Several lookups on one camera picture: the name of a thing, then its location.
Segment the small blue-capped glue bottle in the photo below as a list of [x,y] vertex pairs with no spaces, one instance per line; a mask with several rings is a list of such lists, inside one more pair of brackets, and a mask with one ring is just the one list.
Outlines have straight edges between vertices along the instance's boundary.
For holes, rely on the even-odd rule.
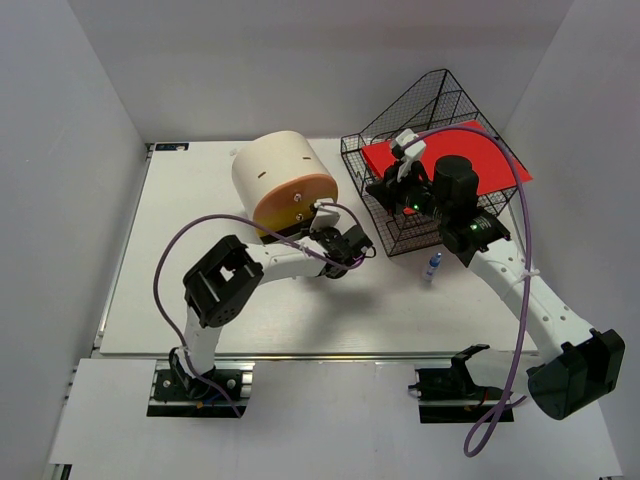
[[432,255],[430,257],[430,259],[428,260],[426,266],[424,267],[423,271],[422,271],[422,279],[426,282],[432,282],[434,275],[436,274],[437,270],[439,269],[439,266],[441,264],[442,261],[442,253],[441,252],[437,252],[434,255]]

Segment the cream round drawer box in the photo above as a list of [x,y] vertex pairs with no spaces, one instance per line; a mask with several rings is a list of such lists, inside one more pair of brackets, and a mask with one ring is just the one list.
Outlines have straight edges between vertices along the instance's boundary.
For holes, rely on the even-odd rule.
[[291,236],[315,217],[319,199],[338,199],[338,183],[309,141],[295,131],[278,131],[242,147],[232,163],[232,181],[260,240],[274,243],[274,233]]

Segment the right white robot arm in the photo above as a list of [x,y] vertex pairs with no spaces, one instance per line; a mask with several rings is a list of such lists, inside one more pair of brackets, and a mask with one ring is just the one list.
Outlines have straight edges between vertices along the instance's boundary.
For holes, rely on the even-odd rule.
[[451,360],[448,370],[419,384],[425,398],[472,399],[510,383],[549,417],[561,420],[612,392],[625,343],[613,329],[597,331],[572,311],[519,252],[509,230],[478,203],[479,178],[471,162],[449,155],[434,175],[413,163],[405,176],[395,162],[366,191],[385,210],[409,208],[438,224],[444,247],[481,278],[517,319],[537,351],[522,355],[474,345]]

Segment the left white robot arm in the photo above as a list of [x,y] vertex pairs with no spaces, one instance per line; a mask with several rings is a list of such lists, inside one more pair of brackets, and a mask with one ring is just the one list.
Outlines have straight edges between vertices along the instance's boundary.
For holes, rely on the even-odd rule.
[[248,244],[235,235],[222,237],[183,277],[184,345],[170,353],[177,387],[187,398],[200,400],[219,385],[237,399],[239,387],[227,386],[233,376],[216,372],[216,348],[223,327],[240,315],[254,291],[295,277],[339,279],[373,248],[358,225],[344,233],[335,227],[314,230],[290,244]]

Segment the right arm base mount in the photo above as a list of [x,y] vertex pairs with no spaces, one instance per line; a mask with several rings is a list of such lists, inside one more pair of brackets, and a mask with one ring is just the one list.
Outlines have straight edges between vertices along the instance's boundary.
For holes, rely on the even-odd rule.
[[472,345],[450,360],[414,369],[407,387],[418,401],[422,424],[473,424],[496,406],[503,393],[513,353]]

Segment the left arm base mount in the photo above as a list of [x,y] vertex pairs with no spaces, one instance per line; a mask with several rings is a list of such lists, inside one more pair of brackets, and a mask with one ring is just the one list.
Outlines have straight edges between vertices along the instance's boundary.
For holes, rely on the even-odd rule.
[[188,393],[167,360],[158,361],[152,377],[146,415],[162,418],[238,419],[244,414],[253,385],[254,363],[223,361],[212,380],[225,390],[239,415],[214,387],[195,381]]

